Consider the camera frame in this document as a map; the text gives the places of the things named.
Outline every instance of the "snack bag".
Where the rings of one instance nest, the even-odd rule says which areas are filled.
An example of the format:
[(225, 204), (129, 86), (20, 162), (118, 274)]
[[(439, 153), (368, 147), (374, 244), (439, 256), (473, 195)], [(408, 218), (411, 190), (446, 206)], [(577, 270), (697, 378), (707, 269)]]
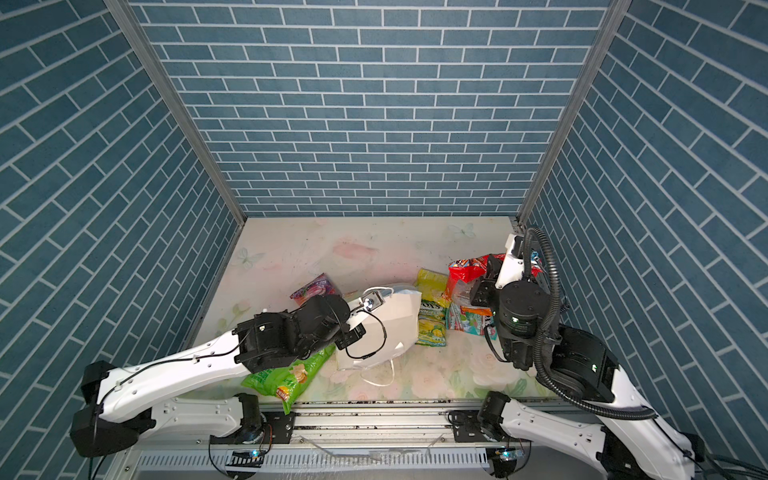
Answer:
[[(494, 257), (504, 261), (504, 254), (495, 254)], [(446, 316), (448, 328), (482, 335), (483, 327), (491, 322), (491, 309), (473, 306), (470, 303), (469, 292), (472, 285), (479, 277), (485, 275), (488, 264), (488, 255), (467, 260), (456, 260), (448, 265), (448, 283), (445, 286), (444, 299), (451, 301)], [(496, 329), (490, 327), (488, 334), (496, 338)]]
[(443, 296), (447, 284), (448, 277), (446, 275), (422, 268), (416, 275), (414, 286), (422, 293), (422, 300), (428, 300), (448, 308), (451, 301)]
[(416, 345), (445, 346), (445, 307), (422, 299), (419, 307), (419, 339)]
[(448, 277), (442, 273), (421, 269), (416, 276), (416, 289), (422, 293), (419, 308), (419, 339), (416, 345), (445, 346), (445, 309), (447, 302), (442, 294)]
[(300, 306), (306, 302), (306, 299), (315, 295), (328, 295), (338, 294), (339, 289), (333, 285), (333, 282), (325, 273), (321, 273), (316, 279), (312, 280), (305, 286), (302, 286), (297, 291), (291, 293), (290, 297), (296, 301)]
[(254, 389), (261, 395), (276, 396), (283, 400), (283, 411), (288, 415), (293, 403), (304, 393), (320, 367), (335, 350), (336, 345), (331, 343), (306, 360), (296, 360), (290, 366), (279, 369), (251, 373), (241, 385)]

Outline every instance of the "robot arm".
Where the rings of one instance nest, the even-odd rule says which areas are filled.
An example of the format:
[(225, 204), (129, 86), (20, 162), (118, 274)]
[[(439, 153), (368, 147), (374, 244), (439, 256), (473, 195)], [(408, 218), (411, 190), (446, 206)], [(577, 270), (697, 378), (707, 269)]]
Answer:
[[(560, 325), (557, 271), (547, 265), (550, 291), (543, 290), (531, 275), (529, 242), (529, 235), (525, 240), (510, 237), (503, 264), (489, 257), (495, 263), (472, 289), (472, 302), (492, 309), (507, 362), (519, 369), (536, 365), (542, 384), (595, 413), (602, 424), (570, 422), (490, 392), (478, 415), (483, 432), (498, 441), (525, 438), (550, 446), (612, 478), (693, 478), (694, 459), (703, 456), (701, 440), (658, 418), (602, 341)], [(547, 249), (542, 250), (547, 257)], [(164, 432), (252, 443), (263, 435), (255, 396), (217, 401), (176, 397), (212, 382), (288, 366), (330, 343), (346, 348), (366, 333), (361, 324), (365, 312), (385, 301), (376, 291), (349, 304), (339, 296), (315, 296), (293, 312), (261, 313), (164, 359), (125, 369), (93, 363), (81, 385), (87, 406), (74, 414), (70, 436), (78, 453), (90, 458)]]
[[(534, 234), (547, 262), (550, 291), (531, 275)], [(497, 440), (536, 441), (611, 478), (693, 478), (694, 460), (703, 461), (701, 439), (658, 418), (600, 339), (560, 324), (557, 263), (546, 235), (529, 229), (525, 238), (511, 235), (506, 247), (501, 268), (489, 257), (488, 273), (472, 289), (472, 303), (492, 310), (507, 362), (524, 370), (535, 364), (540, 383), (594, 413), (602, 424), (569, 422), (490, 392), (478, 416), (484, 433)]]
[(375, 290), (350, 303), (338, 295), (314, 296), (293, 312), (260, 313), (210, 342), (163, 359), (127, 368), (103, 360), (92, 363), (81, 383), (86, 407), (72, 419), (75, 448), (87, 458), (119, 452), (159, 431), (169, 415), (175, 428), (197, 423), (198, 432), (210, 430), (215, 436), (239, 430), (244, 438), (259, 434), (260, 415), (248, 414), (254, 408), (246, 406), (251, 401), (244, 397), (224, 401), (224, 410), (205, 402), (164, 400), (220, 380), (288, 366), (330, 343), (344, 349), (365, 335), (360, 317), (384, 302)]

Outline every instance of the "brick wallpaper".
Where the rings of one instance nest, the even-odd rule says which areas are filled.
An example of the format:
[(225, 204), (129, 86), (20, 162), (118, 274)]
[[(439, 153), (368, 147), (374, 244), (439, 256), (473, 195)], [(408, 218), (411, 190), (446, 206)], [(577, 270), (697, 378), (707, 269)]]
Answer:
[(101, 0), (0, 12), (0, 478), (85, 478), (83, 368), (179, 350), (235, 225)]
[(634, 0), (532, 223), (660, 413), (768, 460), (768, 4)]
[(132, 2), (252, 217), (517, 211), (608, 0)]

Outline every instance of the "metal vent grille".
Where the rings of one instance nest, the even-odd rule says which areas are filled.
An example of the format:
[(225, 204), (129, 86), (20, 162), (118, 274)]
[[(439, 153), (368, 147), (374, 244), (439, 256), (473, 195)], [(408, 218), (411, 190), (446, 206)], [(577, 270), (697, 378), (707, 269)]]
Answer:
[[(223, 467), (225, 462), (232, 461), (233, 450), (212, 452), (214, 461)], [(264, 473), (301, 472), (340, 472), (345, 470), (374, 470), (378, 468), (487, 468), (488, 458), (484, 449), (466, 448), (432, 448), (409, 449), (407, 452), (397, 450), (351, 450), (345, 451), (344, 456), (331, 456), (317, 449), (290, 449), (289, 451), (272, 451), (264, 458), (260, 468), (227, 467), (241, 471), (256, 471)], [(212, 469), (207, 452), (197, 451), (153, 451), (142, 452), (138, 468), (145, 471), (190, 470), (204, 471)]]

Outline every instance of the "white plastic bag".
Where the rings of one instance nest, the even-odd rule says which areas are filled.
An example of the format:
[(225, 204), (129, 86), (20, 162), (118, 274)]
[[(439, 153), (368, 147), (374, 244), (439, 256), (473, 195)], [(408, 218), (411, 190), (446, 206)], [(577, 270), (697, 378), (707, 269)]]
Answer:
[[(419, 339), (419, 307), (422, 293), (413, 285), (376, 289), (379, 290), (384, 304), (373, 310), (372, 314), (378, 317), (386, 328), (386, 341), (382, 326), (376, 318), (363, 311), (354, 313), (347, 321), (349, 328), (361, 323), (366, 328), (366, 334), (346, 350), (336, 351), (339, 370), (365, 370), (389, 362), (405, 353)], [(354, 310), (360, 304), (360, 299), (356, 298), (349, 302), (349, 308)], [(371, 352), (376, 353), (366, 359), (353, 358), (363, 357)]]

